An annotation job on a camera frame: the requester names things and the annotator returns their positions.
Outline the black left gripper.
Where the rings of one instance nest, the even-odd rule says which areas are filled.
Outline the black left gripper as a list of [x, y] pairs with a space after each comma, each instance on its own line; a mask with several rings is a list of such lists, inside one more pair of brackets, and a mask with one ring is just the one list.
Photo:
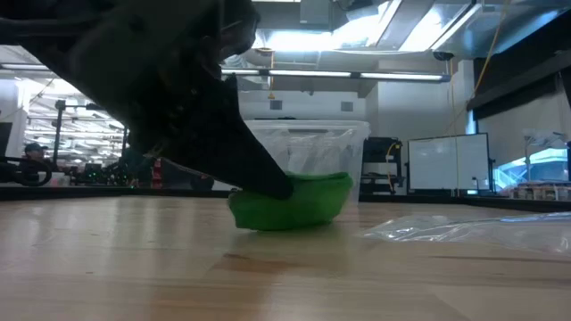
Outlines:
[[26, 0], [26, 48], [127, 125], [140, 152], [284, 200], [292, 180], [221, 70], [259, 21], [252, 0]]

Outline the green elastic bandage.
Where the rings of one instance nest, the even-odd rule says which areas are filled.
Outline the green elastic bandage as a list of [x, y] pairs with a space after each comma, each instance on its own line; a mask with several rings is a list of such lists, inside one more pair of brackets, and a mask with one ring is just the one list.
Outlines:
[[328, 175], [288, 175], [294, 192], [286, 200], [240, 190], [230, 194], [228, 207], [236, 227], [254, 231], [284, 231], [331, 223], [349, 199], [353, 181], [347, 172]]

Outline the clear plastic zip bag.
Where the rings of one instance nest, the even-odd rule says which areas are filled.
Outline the clear plastic zip bag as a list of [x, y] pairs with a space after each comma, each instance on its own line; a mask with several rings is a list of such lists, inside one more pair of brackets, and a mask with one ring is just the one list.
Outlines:
[[394, 243], [482, 243], [571, 257], [571, 212], [496, 218], [406, 216], [359, 236]]

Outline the clear plastic storage box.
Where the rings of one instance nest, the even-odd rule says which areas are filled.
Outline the clear plastic storage box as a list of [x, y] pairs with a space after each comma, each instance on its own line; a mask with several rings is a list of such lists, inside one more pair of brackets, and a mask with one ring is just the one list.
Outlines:
[[247, 127], [285, 172], [352, 178], [349, 200], [356, 203], [369, 124], [358, 120], [248, 120]]

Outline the black equipment cabinet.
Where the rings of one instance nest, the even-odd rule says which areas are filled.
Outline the black equipment cabinet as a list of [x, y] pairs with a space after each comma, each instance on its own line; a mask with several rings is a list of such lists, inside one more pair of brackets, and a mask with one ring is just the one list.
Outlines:
[[403, 143], [398, 138], [370, 137], [363, 145], [360, 193], [396, 194], [405, 180], [401, 167]]

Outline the white plastic bin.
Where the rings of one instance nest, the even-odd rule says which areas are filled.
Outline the white plastic bin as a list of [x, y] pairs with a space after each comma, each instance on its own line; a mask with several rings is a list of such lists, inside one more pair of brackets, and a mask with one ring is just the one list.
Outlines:
[[63, 172], [53, 172], [45, 187], [65, 187], [70, 185], [70, 176]]

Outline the person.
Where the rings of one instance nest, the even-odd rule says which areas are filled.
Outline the person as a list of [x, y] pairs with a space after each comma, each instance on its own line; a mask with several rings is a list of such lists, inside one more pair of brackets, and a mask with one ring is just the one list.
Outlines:
[[24, 148], [24, 155], [27, 159], [33, 161], [42, 161], [45, 158], [47, 146], [38, 143], [27, 144]]

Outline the whiteboard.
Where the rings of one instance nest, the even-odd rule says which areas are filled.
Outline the whiteboard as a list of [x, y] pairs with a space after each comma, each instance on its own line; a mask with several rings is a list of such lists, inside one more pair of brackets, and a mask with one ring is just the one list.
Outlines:
[[408, 141], [410, 190], [491, 190], [487, 134]]

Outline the black monitor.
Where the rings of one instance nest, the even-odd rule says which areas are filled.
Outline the black monitor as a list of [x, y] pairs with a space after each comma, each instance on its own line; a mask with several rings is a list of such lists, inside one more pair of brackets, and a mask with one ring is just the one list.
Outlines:
[[4, 157], [12, 131], [12, 122], [0, 122], [0, 157]]

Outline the large black panel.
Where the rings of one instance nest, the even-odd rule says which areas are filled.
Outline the large black panel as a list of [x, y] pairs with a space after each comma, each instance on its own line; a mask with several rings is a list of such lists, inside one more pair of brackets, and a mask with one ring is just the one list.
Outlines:
[[571, 5], [551, 19], [503, 13], [473, 67], [475, 92], [464, 110], [477, 120], [555, 93], [557, 76], [571, 102]]

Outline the row of snack boxes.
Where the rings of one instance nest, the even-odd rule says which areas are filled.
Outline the row of snack boxes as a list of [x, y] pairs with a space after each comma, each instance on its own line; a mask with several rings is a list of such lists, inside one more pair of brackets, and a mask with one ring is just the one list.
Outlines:
[[571, 182], [524, 182], [507, 188], [506, 192], [511, 199], [571, 202]]

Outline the black gantry frame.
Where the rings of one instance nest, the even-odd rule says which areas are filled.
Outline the black gantry frame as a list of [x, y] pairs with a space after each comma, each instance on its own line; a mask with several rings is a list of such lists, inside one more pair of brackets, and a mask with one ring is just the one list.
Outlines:
[[68, 104], [57, 100], [54, 108], [53, 162], [61, 155], [76, 156], [79, 164], [118, 160], [127, 149], [128, 127], [95, 103]]

